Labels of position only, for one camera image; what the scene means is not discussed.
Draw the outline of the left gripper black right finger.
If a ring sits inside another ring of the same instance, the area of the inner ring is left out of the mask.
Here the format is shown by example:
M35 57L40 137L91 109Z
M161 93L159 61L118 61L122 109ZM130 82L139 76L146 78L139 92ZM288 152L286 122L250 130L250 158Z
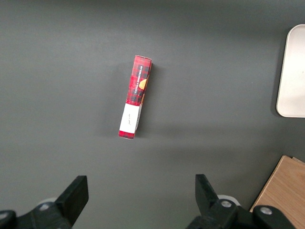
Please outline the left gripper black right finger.
M218 198L204 174L195 176L195 199L200 216L188 225L189 229L255 228L251 213L227 198Z

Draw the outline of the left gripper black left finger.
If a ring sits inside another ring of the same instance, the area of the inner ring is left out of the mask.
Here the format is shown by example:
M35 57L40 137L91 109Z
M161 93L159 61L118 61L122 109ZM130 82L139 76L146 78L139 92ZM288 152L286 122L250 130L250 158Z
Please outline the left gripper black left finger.
M55 201L17 217L18 229L71 229L89 200L87 176L77 176Z

